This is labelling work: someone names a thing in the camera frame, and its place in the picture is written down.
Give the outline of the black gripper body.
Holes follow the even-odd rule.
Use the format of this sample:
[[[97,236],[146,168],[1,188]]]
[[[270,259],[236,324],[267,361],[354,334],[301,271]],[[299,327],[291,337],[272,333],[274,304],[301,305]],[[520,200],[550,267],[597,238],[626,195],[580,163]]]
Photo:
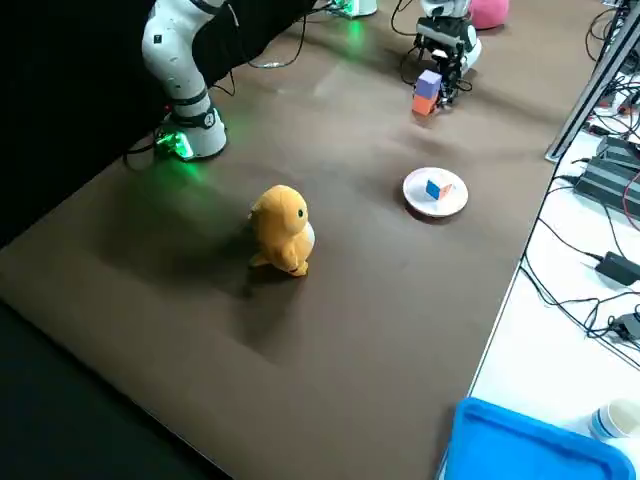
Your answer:
[[[467,66],[465,43],[459,39],[441,41],[427,36],[423,37],[424,47],[438,68],[458,65]]]

